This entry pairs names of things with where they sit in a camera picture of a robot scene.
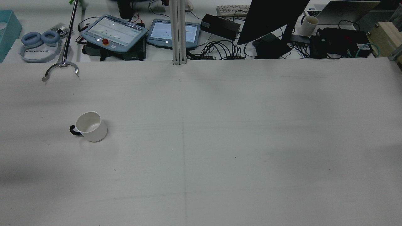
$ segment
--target black power adapter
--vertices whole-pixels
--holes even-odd
[[[240,24],[205,14],[201,21],[201,30],[234,41],[239,32]]]

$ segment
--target mug handle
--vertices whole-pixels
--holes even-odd
[[[70,126],[70,133],[71,133],[72,135],[75,135],[75,136],[82,136],[82,133],[77,132],[77,131],[74,131],[73,129],[75,129],[75,125],[71,125],[71,126]]]
[[[302,19],[301,19],[301,21],[300,21],[300,24],[301,24],[301,25],[303,24],[304,18],[306,18],[306,16],[303,16],[303,17],[302,17]]]

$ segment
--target red wire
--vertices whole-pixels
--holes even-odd
[[[142,19],[140,18],[138,11],[136,11],[136,13],[137,13],[138,19],[140,19],[140,20],[141,20],[141,23],[142,23]]]

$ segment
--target headphones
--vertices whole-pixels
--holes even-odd
[[[55,31],[45,31],[42,35],[39,32],[29,32],[21,38],[23,46],[21,46],[19,54],[22,60],[27,63],[46,63],[54,59],[60,53],[60,35]],[[47,57],[39,59],[27,59],[24,57],[25,51],[41,46],[43,43],[50,47],[56,47],[54,53]]]

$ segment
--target computer monitor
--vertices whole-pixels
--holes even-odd
[[[270,52],[266,58],[280,57],[290,50],[287,46],[287,42],[289,41],[297,19],[303,13],[309,1],[310,0],[252,0],[237,44],[246,44],[259,39],[260,44],[262,44],[260,47]],[[283,32],[281,40],[272,34],[262,38],[285,25],[286,29]]]

